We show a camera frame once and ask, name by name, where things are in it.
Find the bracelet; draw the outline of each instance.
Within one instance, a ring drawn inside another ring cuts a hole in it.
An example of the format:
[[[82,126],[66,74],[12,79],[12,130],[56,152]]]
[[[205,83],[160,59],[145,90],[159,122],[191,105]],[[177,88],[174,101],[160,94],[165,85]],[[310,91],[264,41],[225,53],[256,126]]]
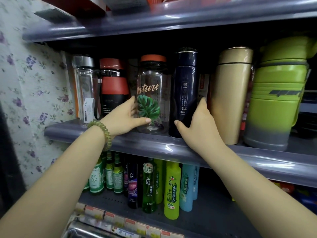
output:
[[[100,127],[100,128],[102,129],[102,131],[105,133],[105,138],[106,138],[106,140],[107,140],[107,146],[106,146],[105,149],[106,149],[106,150],[109,150],[110,147],[111,147],[111,142],[112,142],[112,140],[111,140],[110,133],[109,133],[108,129],[106,128],[106,126],[105,126],[103,123],[101,123],[101,122],[98,121],[98,120],[91,121],[91,122],[87,125],[87,128],[90,128],[90,127],[92,127],[92,126],[94,126],[94,125]]]

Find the wall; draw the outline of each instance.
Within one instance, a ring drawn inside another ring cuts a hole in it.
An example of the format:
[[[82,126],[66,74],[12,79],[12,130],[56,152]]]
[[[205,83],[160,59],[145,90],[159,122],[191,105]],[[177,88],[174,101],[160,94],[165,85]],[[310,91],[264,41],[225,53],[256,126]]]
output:
[[[22,40],[39,20],[31,0],[0,1],[0,102],[26,188],[68,147],[46,139],[44,128],[75,118],[62,53]]]

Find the green leaf print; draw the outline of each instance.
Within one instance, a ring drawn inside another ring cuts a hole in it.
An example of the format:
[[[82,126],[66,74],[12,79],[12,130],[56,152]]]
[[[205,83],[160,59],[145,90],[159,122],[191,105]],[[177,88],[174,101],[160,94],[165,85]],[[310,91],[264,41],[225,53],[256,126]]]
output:
[[[139,117],[150,118],[152,121],[160,115],[158,102],[146,95],[138,95],[138,110]]]

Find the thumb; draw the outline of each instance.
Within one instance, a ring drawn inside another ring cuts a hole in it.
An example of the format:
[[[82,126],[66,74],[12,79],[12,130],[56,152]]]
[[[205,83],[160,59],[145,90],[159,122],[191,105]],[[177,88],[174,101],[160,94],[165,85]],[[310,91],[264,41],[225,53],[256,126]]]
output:
[[[148,124],[149,122],[151,122],[152,120],[149,118],[131,118],[132,119],[132,127],[131,128],[135,128],[141,125],[145,125]]]
[[[180,135],[182,137],[184,137],[188,131],[188,128],[179,120],[175,120],[174,124],[176,125],[177,130],[179,131]]]

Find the hand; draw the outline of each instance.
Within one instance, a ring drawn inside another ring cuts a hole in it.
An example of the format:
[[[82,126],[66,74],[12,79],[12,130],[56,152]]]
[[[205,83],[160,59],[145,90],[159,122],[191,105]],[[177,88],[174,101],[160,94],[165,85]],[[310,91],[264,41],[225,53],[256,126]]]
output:
[[[135,103],[135,96],[112,110],[107,116],[100,120],[108,129],[112,138],[129,132],[131,129],[148,124],[149,118],[133,118],[136,114],[138,104]]]
[[[200,100],[189,128],[178,120],[174,123],[186,144],[200,156],[206,154],[204,152],[208,147],[213,149],[226,147],[219,135],[214,118],[207,109],[205,98]]]

